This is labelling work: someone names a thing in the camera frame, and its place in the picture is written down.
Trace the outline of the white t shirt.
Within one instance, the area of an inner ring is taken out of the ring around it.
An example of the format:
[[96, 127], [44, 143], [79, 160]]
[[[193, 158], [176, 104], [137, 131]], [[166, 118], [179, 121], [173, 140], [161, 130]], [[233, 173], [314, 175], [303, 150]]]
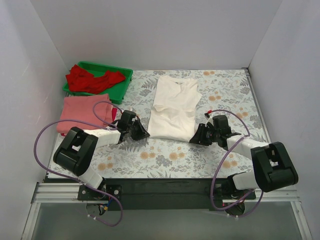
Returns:
[[150, 137], [189, 142], [195, 134], [201, 98], [196, 79], [159, 77], [147, 128]]

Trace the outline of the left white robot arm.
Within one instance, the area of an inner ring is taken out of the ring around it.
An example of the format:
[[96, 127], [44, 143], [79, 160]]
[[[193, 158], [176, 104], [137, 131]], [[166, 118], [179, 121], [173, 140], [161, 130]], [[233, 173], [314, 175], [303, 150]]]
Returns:
[[53, 161], [90, 186], [89, 194], [95, 200], [101, 200], [107, 191], [102, 184], [103, 177], [91, 167], [95, 150], [107, 145], [121, 144], [128, 138], [140, 141], [149, 136], [137, 114], [124, 110], [120, 119], [113, 121], [106, 128], [83, 130], [72, 127], [55, 151]]

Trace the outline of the green plastic bin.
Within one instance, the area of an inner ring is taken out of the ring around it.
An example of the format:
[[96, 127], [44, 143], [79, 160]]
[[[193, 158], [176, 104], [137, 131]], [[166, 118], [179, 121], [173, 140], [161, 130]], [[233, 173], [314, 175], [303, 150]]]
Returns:
[[[109, 96], [109, 99], [116, 104], [121, 104], [122, 100], [125, 96], [125, 93], [128, 89], [129, 83], [131, 82], [133, 70], [129, 68], [122, 68], [122, 67], [116, 67], [116, 66], [110, 66], [110, 65], [103, 65], [88, 61], [80, 61], [78, 62], [79, 67], [87, 70], [89, 73], [93, 74], [95, 77], [101, 77], [104, 75], [106, 71], [111, 72], [117, 72], [119, 71], [125, 76], [125, 80], [123, 82], [120, 82], [116, 84], [115, 86], [106, 89], [105, 91], [99, 93], [98, 95], [104, 95], [107, 94]], [[73, 92], [69, 90], [68, 83], [64, 84], [62, 87], [63, 91], [67, 92], [68, 94], [72, 96], [94, 96], [97, 94], [87, 93], [87, 92]]]

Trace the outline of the red t shirt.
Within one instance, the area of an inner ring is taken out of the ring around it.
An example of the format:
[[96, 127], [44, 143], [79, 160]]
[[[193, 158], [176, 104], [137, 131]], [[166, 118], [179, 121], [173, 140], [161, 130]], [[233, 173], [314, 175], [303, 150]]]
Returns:
[[110, 70], [107, 70], [102, 76], [95, 77], [92, 73], [76, 64], [65, 77], [70, 91], [94, 95], [100, 94], [126, 79], [121, 72], [112, 72]]

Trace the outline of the folded pink t shirt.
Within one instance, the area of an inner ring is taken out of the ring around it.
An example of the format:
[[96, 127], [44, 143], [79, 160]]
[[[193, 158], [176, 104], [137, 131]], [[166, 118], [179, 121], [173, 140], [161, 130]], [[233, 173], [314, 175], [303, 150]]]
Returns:
[[93, 124], [93, 126], [79, 122], [64, 121], [57, 124], [57, 132], [59, 134], [67, 134], [72, 127], [78, 127], [83, 130], [95, 130], [105, 127], [106, 122], [113, 122], [113, 106], [106, 103], [109, 101], [108, 94], [65, 97], [60, 119], [83, 121]]

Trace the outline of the floral table mat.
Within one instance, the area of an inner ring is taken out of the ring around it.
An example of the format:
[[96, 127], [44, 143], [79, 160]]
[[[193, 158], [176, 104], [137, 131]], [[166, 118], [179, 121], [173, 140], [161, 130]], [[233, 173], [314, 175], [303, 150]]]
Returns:
[[[197, 80], [202, 95], [196, 107], [197, 124], [204, 123], [205, 113], [211, 110], [214, 115], [226, 115], [234, 132], [250, 133], [259, 142], [269, 141], [246, 69], [134, 71], [121, 108], [137, 113], [144, 127], [149, 124], [161, 76]], [[253, 169], [249, 159], [237, 153], [224, 154], [217, 144], [146, 138], [98, 148], [91, 166], [104, 178], [225, 178]]]

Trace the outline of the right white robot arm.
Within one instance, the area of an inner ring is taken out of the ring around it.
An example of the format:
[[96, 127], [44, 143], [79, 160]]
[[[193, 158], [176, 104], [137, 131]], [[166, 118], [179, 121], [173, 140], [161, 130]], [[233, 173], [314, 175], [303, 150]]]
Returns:
[[228, 195], [237, 199], [249, 190], [260, 189], [265, 193], [298, 183], [296, 168], [283, 143], [259, 142], [232, 132], [225, 115], [208, 117], [199, 124], [191, 144], [210, 146], [217, 144], [226, 151], [251, 160], [253, 170], [236, 173], [213, 186], [215, 196]]

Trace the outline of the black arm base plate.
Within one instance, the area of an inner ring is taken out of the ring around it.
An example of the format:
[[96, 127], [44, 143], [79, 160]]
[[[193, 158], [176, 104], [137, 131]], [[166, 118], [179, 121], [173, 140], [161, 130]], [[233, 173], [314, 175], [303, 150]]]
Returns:
[[99, 189], [116, 197], [124, 210], [213, 210], [224, 200], [235, 201], [247, 193], [236, 190], [226, 178], [109, 178]]

